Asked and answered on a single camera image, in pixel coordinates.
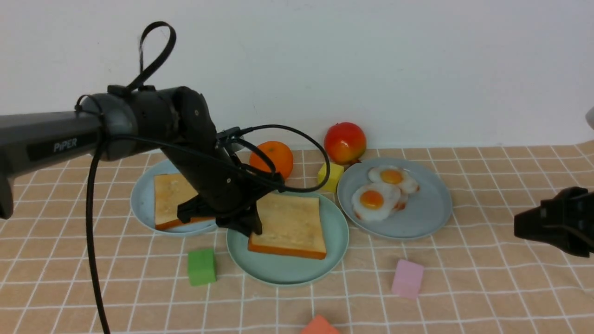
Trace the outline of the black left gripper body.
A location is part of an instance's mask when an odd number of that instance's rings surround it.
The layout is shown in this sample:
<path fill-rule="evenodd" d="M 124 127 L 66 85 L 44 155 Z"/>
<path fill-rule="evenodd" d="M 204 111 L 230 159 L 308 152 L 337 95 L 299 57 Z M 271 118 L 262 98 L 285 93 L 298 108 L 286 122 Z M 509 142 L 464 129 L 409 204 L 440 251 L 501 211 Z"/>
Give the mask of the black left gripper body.
<path fill-rule="evenodd" d="M 220 143 L 204 96 L 190 88 L 161 90 L 176 112 L 174 148 L 162 151 L 198 195 L 210 205 L 214 216 L 221 217 L 256 203 L 284 184 L 279 173 L 255 173 L 245 170 L 238 158 L 232 158 L 225 142 Z M 262 177 L 263 184 L 255 179 Z"/>

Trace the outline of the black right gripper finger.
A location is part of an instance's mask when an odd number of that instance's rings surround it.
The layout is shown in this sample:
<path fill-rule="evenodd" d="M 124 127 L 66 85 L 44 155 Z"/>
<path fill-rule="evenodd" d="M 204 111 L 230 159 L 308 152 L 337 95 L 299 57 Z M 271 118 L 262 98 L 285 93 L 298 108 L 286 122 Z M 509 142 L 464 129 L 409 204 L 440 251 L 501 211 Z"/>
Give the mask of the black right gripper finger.
<path fill-rule="evenodd" d="M 543 218 L 515 218 L 514 236 L 556 247 L 568 255 L 590 254 L 590 223 L 581 221 L 554 221 Z"/>
<path fill-rule="evenodd" d="M 585 222 L 585 188 L 568 187 L 550 199 L 520 213 L 520 223 L 582 223 Z"/>

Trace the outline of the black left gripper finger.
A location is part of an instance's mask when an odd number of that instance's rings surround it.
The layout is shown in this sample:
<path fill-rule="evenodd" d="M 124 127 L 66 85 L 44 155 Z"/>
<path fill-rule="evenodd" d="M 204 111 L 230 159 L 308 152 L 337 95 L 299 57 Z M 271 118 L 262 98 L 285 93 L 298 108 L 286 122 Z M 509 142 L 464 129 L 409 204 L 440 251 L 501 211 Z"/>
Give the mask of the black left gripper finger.
<path fill-rule="evenodd" d="M 250 237 L 253 233 L 261 235 L 263 232 L 256 203 L 217 217 L 216 225 L 219 228 L 237 231 L 246 237 Z"/>
<path fill-rule="evenodd" d="M 177 206 L 177 218 L 182 224 L 193 224 L 202 221 L 215 220 L 214 211 L 201 195 L 180 203 Z"/>

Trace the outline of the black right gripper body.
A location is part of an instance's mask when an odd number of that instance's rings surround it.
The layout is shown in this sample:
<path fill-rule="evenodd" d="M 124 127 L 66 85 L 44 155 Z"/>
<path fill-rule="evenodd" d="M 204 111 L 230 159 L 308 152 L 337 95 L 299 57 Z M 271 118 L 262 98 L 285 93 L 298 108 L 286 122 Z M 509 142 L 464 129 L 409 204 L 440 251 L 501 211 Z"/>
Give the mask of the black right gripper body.
<path fill-rule="evenodd" d="M 593 253 L 593 192 L 582 187 L 573 188 L 573 235 L 581 257 Z"/>

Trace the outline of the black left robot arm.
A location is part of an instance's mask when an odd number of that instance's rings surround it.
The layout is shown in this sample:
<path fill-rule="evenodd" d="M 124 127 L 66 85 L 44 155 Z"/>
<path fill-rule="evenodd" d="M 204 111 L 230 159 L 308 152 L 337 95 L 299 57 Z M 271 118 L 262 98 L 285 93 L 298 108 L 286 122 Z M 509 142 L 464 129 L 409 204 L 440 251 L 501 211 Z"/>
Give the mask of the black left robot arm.
<path fill-rule="evenodd" d="M 255 203 L 272 188 L 240 174 L 240 160 L 221 143 L 204 96 L 187 87 L 102 93 L 79 110 L 1 117 L 1 218 L 13 215 L 13 180 L 95 154 L 117 161 L 161 150 L 197 195 L 181 205 L 181 220 L 211 217 L 219 227 L 261 234 Z"/>

